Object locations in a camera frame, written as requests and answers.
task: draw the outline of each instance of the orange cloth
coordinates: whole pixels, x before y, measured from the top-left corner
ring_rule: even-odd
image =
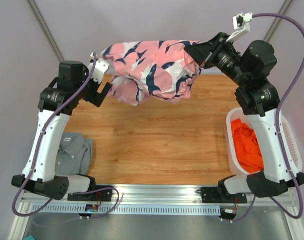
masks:
[[[253,129],[241,119],[231,122],[236,157],[241,167],[248,173],[263,169],[263,158]]]

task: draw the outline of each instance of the white laundry basket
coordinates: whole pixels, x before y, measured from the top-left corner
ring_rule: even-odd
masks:
[[[234,108],[227,114],[225,142],[226,142],[226,148],[227,148],[228,164],[229,164],[231,172],[234,175],[241,175],[241,174],[247,175],[249,173],[247,171],[245,171],[241,167],[241,165],[238,163],[238,160],[236,158],[236,153],[235,153],[231,122],[236,119],[241,119],[242,123],[247,124],[249,128],[253,129],[247,116],[243,114],[242,108],[240,108],[240,107]],[[298,148],[297,148],[292,130],[284,116],[281,116],[281,120],[282,120],[283,130],[285,133],[286,141],[289,146],[289,150],[290,150],[292,159],[293,159],[297,169],[299,171],[301,171],[302,170],[302,159],[301,159],[300,153],[298,152]]]

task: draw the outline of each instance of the gray button-up shirt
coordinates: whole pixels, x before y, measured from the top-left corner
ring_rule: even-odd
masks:
[[[64,132],[56,157],[55,174],[86,174],[93,156],[93,140],[81,133]]]

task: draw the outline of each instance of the wire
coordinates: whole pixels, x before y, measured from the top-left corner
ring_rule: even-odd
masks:
[[[45,122],[41,132],[40,132],[40,135],[38,137],[38,140],[37,140],[37,143],[36,143],[36,147],[35,147],[35,153],[34,153],[34,156],[33,156],[33,161],[32,161],[32,165],[31,165],[31,169],[30,169],[30,172],[29,174],[27,175],[26,179],[24,180],[23,184],[21,185],[21,187],[19,188],[19,190],[17,191],[15,197],[14,197],[14,200],[13,200],[13,203],[12,203],[12,211],[15,215],[17,216],[20,216],[20,217],[29,217],[29,216],[32,216],[33,214],[36,214],[38,212],[40,212],[42,209],[44,209],[52,200],[52,198],[50,198],[43,206],[41,206],[39,209],[37,209],[36,211],[34,212],[30,212],[30,213],[20,213],[16,210],[16,203],[17,203],[17,200],[20,196],[20,194],[22,193],[22,191],[24,190],[24,187],[26,186],[27,182],[31,179],[31,176],[34,172],[34,168],[35,168],[35,165],[36,165],[36,160],[37,160],[37,156],[38,156],[38,152],[39,152],[39,149],[40,149],[40,145],[41,145],[41,142],[42,142],[42,139],[43,139],[43,136],[44,136],[44,133],[46,132],[46,129],[48,127],[48,125],[50,124],[51,120],[58,114],[60,113],[60,111],[66,107],[67,104],[69,104],[84,88],[85,86],[88,84],[88,82],[90,81],[90,79],[92,78],[92,75],[93,75],[93,72],[94,72],[94,69],[95,69],[95,65],[96,65],[96,60],[97,60],[97,55],[96,53],[94,52],[93,53],[93,56],[94,56],[94,61],[93,61],[93,67],[90,71],[90,73],[88,74],[86,80],[84,81],[84,83],[80,86],[80,88],[69,98],[67,99],[67,101],[65,103],[63,103],[59,108],[56,109],[56,111],[53,112],[53,114],[47,119],[47,121]]]
[[[244,218],[250,213],[250,211],[251,211],[251,209],[252,209],[252,207],[253,207],[253,205],[254,205],[255,198],[256,198],[256,196],[253,197],[253,200],[252,200],[252,202],[251,202],[251,205],[250,205],[250,207],[248,208],[248,210],[246,211],[246,213],[245,213],[242,217],[240,217],[239,219],[233,220],[232,222],[238,222],[238,221],[244,219]]]
[[[34,219],[32,219],[32,224],[34,224],[35,226],[40,227],[40,228],[50,228],[50,227],[57,227],[57,226],[60,226],[60,225],[66,224],[66,223],[70,223],[70,222],[75,221],[75,220],[80,220],[80,219],[89,219],[89,220],[91,220],[91,219],[100,219],[100,218],[106,216],[107,214],[109,214],[110,212],[112,212],[112,211],[117,207],[117,204],[118,204],[119,201],[120,201],[120,200],[119,200],[120,195],[119,195],[118,190],[117,190],[116,188],[114,188],[114,187],[105,187],[105,188],[96,189],[96,190],[88,191],[88,192],[76,192],[76,193],[74,193],[74,194],[85,195],[85,194],[97,193],[97,192],[99,192],[99,191],[104,191],[104,190],[114,190],[114,191],[117,193],[117,198],[116,198],[115,204],[111,207],[111,209],[109,209],[109,210],[108,210],[107,212],[105,212],[105,213],[98,214],[97,216],[92,216],[92,217],[88,217],[88,218],[85,217],[85,216],[83,216],[83,217],[80,217],[80,216],[79,216],[79,217],[71,218],[71,219],[68,219],[68,220],[66,220],[66,221],[64,221],[64,222],[60,222],[60,223],[56,223],[56,224],[52,224],[52,225],[42,225],[42,224],[38,224],[38,223],[35,222]]]
[[[258,18],[258,17],[276,17],[276,18],[281,18],[281,19],[284,19],[292,24],[294,24],[299,30],[300,32],[302,33],[302,36],[304,38],[304,28],[301,24],[299,24],[296,20],[292,19],[291,17],[288,17],[288,16],[285,16],[285,15],[282,15],[282,14],[279,14],[279,13],[270,13],[270,12],[267,12],[267,13],[258,13],[258,14],[253,14],[252,15],[253,18]],[[280,122],[279,122],[279,115],[280,115],[280,111],[281,111],[281,107],[282,107],[282,104],[284,103],[286,97],[288,96],[288,94],[290,93],[290,91],[292,90],[292,88],[294,87],[295,83],[297,82],[299,76],[301,75],[302,71],[303,71],[303,68],[304,68],[304,56],[303,56],[303,59],[302,59],[302,62],[301,62],[301,65],[293,79],[293,81],[291,82],[290,86],[288,87],[288,89],[285,91],[283,97],[281,98],[280,100],[280,103],[278,104],[277,106],[277,109],[276,109],[276,114],[275,114],[275,125],[276,125],[276,131],[277,131],[277,136],[278,136],[278,139],[279,139],[279,142],[280,142],[280,146],[281,146],[281,149],[282,149],[282,153],[283,153],[283,157],[284,157],[284,160],[285,160],[285,165],[286,165],[286,168],[290,174],[290,176],[292,177],[293,179],[293,182],[294,182],[294,185],[295,185],[295,189],[297,191],[297,196],[298,196],[298,202],[299,202],[299,211],[298,211],[298,214],[297,215],[292,215],[290,212],[288,212],[275,198],[271,197],[271,199],[287,214],[289,215],[291,218],[293,219],[299,219],[302,214],[303,214],[303,198],[302,198],[302,193],[301,193],[301,190],[299,188],[299,185],[298,185],[298,182],[296,180],[296,177],[294,176],[294,173],[291,171],[291,166],[290,166],[290,163],[289,163],[289,160],[287,158],[287,154],[286,154],[286,151],[285,151],[285,146],[284,146],[284,142],[283,142],[283,138],[282,138],[282,135],[280,133]]]

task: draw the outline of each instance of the wooden table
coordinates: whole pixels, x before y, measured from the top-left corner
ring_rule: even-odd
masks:
[[[231,175],[224,131],[236,88],[224,75],[202,75],[179,103],[81,101],[65,131],[93,139],[88,175],[98,184],[215,185]]]

